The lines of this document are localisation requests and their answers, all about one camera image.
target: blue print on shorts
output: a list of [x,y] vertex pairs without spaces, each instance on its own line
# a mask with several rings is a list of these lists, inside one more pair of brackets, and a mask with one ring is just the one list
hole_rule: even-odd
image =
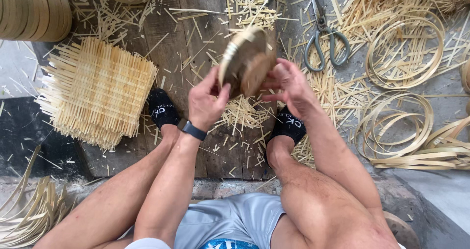
[[210,240],[200,249],[259,249],[258,246],[249,242],[232,239],[214,239]]

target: man's left hand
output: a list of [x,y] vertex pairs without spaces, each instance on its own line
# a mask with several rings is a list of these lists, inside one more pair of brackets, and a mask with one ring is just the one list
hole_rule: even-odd
[[218,72],[219,67],[211,68],[204,80],[189,91],[189,120],[204,132],[220,118],[228,102],[230,84],[224,85],[218,98],[213,96],[217,95],[214,90],[217,87]]

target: man's right hand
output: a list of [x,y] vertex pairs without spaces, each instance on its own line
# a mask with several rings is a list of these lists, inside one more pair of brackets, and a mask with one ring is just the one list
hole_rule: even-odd
[[273,71],[268,72],[268,77],[274,80],[264,82],[263,87],[281,89],[282,92],[264,95],[263,100],[282,101],[287,104],[292,115],[303,121],[307,120],[308,116],[312,116],[314,106],[318,106],[314,91],[296,64],[282,58],[276,59],[276,63]]

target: black sock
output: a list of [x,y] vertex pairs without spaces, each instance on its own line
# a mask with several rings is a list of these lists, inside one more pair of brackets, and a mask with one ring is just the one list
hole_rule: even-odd
[[165,124],[178,125],[178,111],[164,90],[159,88],[151,90],[147,101],[150,116],[159,129]]
[[266,142],[266,146],[272,138],[278,135],[287,135],[291,137],[294,140],[294,145],[297,145],[307,133],[307,129],[305,128],[304,122],[294,117],[294,115],[291,114],[287,106],[285,106],[280,112],[278,112],[276,117],[282,123],[279,120],[276,120],[273,132],[271,132],[271,137],[269,137],[268,141]]

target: ck logo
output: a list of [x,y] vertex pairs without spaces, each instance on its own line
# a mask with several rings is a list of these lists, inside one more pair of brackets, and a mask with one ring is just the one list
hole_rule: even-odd
[[158,116],[159,113],[164,113],[165,112],[165,108],[156,108],[153,113],[155,114],[155,116]]
[[291,124],[293,124],[293,125],[295,125],[295,126],[297,126],[297,127],[300,128],[301,124],[300,124],[300,122],[299,122],[298,120],[294,120],[294,119],[289,118],[289,117],[287,117],[287,119],[289,119],[289,120],[287,121],[288,124],[291,123]]

